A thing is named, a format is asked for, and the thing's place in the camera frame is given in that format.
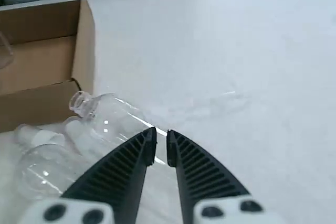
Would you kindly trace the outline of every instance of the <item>glass object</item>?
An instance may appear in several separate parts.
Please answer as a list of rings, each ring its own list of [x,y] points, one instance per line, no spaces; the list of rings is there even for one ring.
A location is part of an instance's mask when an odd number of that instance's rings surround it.
[[[63,147],[66,145],[66,139],[63,134],[42,130],[28,124],[21,124],[15,129],[15,140],[22,151],[27,151],[43,144],[58,144]]]
[[[29,200],[58,197],[89,167],[82,156],[57,144],[44,144],[21,158],[15,170],[15,185]]]
[[[7,67],[9,64],[12,63],[13,51],[10,47],[10,44],[3,33],[0,31],[0,69]]]
[[[82,117],[85,127],[105,141],[126,141],[148,128],[141,111],[131,104],[108,93],[92,97],[77,92],[69,103],[70,110]]]

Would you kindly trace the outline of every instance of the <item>transparent plastic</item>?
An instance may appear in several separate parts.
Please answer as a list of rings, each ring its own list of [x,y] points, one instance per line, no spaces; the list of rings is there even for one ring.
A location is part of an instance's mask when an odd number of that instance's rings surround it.
[[[66,136],[73,142],[78,153],[92,164],[122,143],[103,139],[91,127],[86,127],[77,116],[65,120],[63,126]]]
[[[43,144],[58,144],[66,147],[66,139],[63,134],[43,130],[28,124],[21,124],[15,129],[14,139],[22,152]]]
[[[60,145],[40,145],[19,161],[14,174],[15,187],[29,200],[58,197],[89,167],[82,156]]]
[[[85,127],[108,142],[124,142],[148,128],[138,108],[112,93],[92,97],[79,91],[70,100],[69,107],[82,117]]]

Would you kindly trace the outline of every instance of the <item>bottle neck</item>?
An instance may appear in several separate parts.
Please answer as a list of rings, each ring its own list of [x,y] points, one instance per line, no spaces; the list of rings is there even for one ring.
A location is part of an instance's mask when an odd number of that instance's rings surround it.
[[[92,96],[84,91],[78,91],[69,102],[69,109],[84,118],[88,112],[86,107]]]

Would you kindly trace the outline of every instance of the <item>box flap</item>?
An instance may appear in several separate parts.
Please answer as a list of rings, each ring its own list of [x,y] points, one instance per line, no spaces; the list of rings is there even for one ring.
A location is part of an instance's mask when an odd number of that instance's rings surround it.
[[[22,123],[31,125],[61,122],[72,116],[69,100],[78,91],[74,81],[0,96],[0,131],[11,131]]]
[[[81,0],[72,77],[82,90],[93,93],[95,75],[95,21],[87,0]]]
[[[70,80],[75,41],[69,36],[13,45],[14,61],[0,71],[0,94]]]
[[[29,6],[0,12],[0,30],[11,44],[73,36],[80,1]]]

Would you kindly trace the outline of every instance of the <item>white tabletop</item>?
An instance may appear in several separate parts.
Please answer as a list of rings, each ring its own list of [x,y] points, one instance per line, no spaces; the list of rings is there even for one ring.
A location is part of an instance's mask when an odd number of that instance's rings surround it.
[[[89,3],[96,94],[201,144],[289,223],[334,223],[335,0]],[[146,183],[137,222],[182,223],[174,170]]]

